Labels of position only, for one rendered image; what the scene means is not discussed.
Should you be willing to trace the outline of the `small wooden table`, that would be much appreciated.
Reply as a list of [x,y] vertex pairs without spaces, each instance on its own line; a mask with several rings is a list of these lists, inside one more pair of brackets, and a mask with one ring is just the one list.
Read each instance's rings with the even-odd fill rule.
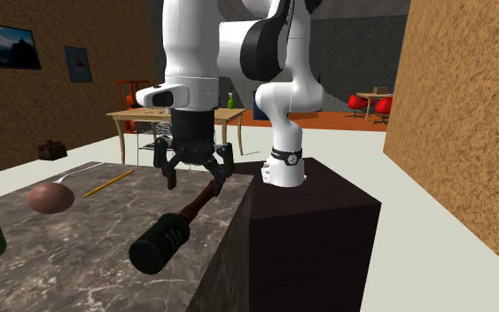
[[357,92],[356,96],[358,96],[359,98],[367,99],[366,114],[364,117],[364,119],[367,121],[370,115],[371,100],[381,99],[381,98],[391,98],[393,94],[388,93],[387,87],[375,87],[372,92]]

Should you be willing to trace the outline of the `blue wall picture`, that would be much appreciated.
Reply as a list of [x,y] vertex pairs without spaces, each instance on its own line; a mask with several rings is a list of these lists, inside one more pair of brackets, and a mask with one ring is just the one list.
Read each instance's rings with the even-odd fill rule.
[[92,82],[87,51],[65,46],[64,52],[71,82]]

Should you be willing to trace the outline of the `landscape wall picture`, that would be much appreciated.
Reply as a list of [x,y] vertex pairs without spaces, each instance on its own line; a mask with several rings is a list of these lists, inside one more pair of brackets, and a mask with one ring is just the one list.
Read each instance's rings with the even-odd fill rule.
[[30,30],[0,26],[0,68],[41,69]]

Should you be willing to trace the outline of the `brown basket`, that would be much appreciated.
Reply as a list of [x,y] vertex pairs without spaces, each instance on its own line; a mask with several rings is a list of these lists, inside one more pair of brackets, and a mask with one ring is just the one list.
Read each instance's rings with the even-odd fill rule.
[[67,149],[61,141],[47,140],[36,147],[40,160],[58,160],[67,156]]

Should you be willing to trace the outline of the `light wooden table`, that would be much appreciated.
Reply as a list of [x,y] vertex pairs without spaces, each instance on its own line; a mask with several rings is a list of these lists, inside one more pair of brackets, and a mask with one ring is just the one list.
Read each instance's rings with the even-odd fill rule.
[[[238,146],[240,155],[243,155],[242,146],[242,115],[245,109],[240,108],[218,108],[214,112],[214,121],[222,126],[222,140],[227,139],[227,124],[230,121],[238,120]],[[111,117],[114,125],[118,131],[120,148],[121,148],[121,164],[125,163],[125,141],[124,130],[121,125],[124,121],[171,121],[171,115],[166,112],[164,107],[158,108],[137,108],[127,111],[119,111],[108,113],[107,116]]]

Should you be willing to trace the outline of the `orange shelf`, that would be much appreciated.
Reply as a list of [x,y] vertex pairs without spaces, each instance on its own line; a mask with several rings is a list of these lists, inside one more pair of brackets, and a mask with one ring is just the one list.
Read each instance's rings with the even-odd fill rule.
[[147,80],[118,80],[116,82],[122,111],[132,110],[136,107],[136,92],[149,86]]

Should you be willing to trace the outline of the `brown tool with black grip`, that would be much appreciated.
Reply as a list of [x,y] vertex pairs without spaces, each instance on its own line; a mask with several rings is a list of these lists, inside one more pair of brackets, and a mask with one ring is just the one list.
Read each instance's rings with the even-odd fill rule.
[[162,271],[191,234],[190,223],[214,196],[214,180],[179,213],[165,213],[129,247],[129,260],[140,272],[155,275]]

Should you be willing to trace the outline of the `dark robot stand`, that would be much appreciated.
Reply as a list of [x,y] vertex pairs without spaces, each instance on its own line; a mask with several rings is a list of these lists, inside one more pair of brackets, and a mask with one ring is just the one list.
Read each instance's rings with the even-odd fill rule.
[[250,312],[360,312],[380,202],[318,160],[306,181],[264,183],[262,162],[238,163],[251,175]]

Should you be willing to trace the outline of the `brown egg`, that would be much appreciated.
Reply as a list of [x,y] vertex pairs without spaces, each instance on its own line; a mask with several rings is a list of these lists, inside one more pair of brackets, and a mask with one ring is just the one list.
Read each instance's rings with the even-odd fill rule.
[[60,183],[40,183],[27,195],[28,205],[38,213],[57,214],[74,203],[74,193]]

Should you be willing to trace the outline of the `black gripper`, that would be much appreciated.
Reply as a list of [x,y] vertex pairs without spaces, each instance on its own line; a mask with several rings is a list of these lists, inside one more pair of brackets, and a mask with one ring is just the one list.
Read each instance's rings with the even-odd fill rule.
[[[214,109],[208,111],[171,111],[172,137],[160,136],[154,141],[153,165],[167,178],[168,189],[176,187],[175,166],[179,162],[203,165],[214,177],[213,196],[217,197],[225,180],[232,175],[232,144],[214,144]],[[175,155],[167,159],[167,150]],[[219,164],[217,153],[223,160]]]

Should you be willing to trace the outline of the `silver spoon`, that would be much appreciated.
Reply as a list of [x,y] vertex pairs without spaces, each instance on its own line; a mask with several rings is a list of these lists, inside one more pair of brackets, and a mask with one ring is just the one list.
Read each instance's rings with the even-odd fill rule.
[[76,171],[71,172],[71,173],[67,173],[67,174],[65,174],[65,175],[61,176],[59,179],[57,179],[57,180],[53,181],[53,183],[63,183],[63,182],[64,182],[64,180],[65,180],[67,177],[69,177],[69,176],[76,175],[76,174],[78,174],[78,173],[81,173],[81,172],[84,172],[84,171],[87,171],[87,170],[90,170],[90,169],[93,169],[93,168],[99,167],[99,166],[104,165],[104,164],[105,164],[104,162],[100,162],[100,163],[97,163],[97,164],[92,165],[92,166],[90,166],[90,167],[86,167],[86,168],[83,168],[83,169],[80,169],[80,170],[76,170]]

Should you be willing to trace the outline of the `yellow pencil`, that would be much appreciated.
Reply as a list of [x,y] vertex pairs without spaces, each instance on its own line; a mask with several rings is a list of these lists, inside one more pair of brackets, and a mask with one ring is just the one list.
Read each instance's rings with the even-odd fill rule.
[[95,193],[97,193],[97,192],[99,192],[99,191],[102,191],[104,188],[106,188],[106,187],[108,187],[108,186],[112,185],[113,183],[116,183],[116,182],[120,181],[122,178],[124,178],[124,177],[126,177],[126,176],[131,175],[131,174],[132,174],[132,173],[134,173],[134,172],[135,172],[135,170],[130,170],[130,171],[128,171],[128,172],[126,172],[126,173],[124,173],[124,174],[122,174],[122,175],[119,175],[119,176],[115,177],[113,180],[110,180],[110,181],[108,181],[108,182],[106,182],[106,183],[104,183],[104,184],[102,184],[102,185],[98,186],[98,187],[97,187],[97,188],[95,188],[94,190],[87,192],[86,194],[84,194],[84,195],[82,196],[82,198],[83,198],[83,199],[85,199],[85,198],[87,198],[87,197],[90,197],[90,196],[92,196],[93,194],[95,194]]

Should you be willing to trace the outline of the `red chair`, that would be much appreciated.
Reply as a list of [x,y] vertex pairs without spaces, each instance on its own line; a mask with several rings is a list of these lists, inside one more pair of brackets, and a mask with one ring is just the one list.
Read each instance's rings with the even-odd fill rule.
[[363,116],[360,114],[358,115],[357,112],[359,110],[362,110],[364,107],[368,105],[368,101],[366,99],[360,98],[356,96],[355,94],[351,94],[350,98],[347,102],[347,106],[353,110],[353,118],[362,118]]
[[393,103],[392,97],[384,97],[377,102],[376,113],[379,113],[381,115],[381,119],[378,121],[374,121],[373,122],[374,124],[377,123],[384,123],[386,125],[388,124],[392,103]]

